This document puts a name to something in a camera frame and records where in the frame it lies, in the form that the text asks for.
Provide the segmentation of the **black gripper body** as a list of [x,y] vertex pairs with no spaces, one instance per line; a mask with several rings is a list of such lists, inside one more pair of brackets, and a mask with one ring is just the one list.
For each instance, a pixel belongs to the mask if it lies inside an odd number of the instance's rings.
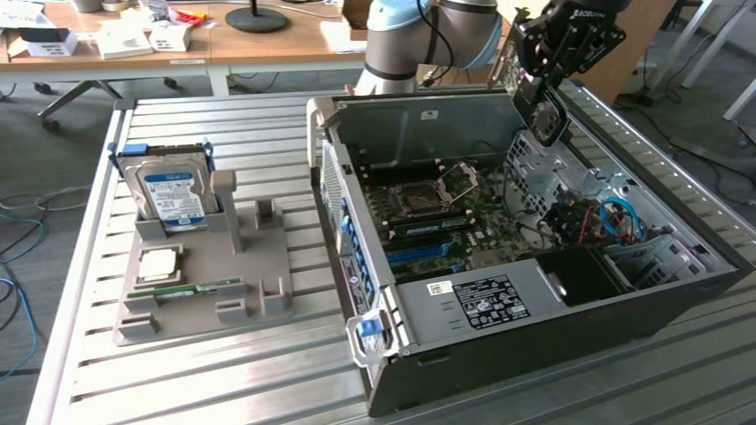
[[626,0],[568,0],[549,1],[540,20],[548,27],[565,25],[569,21],[586,21],[600,27],[612,27],[617,14],[626,8]]

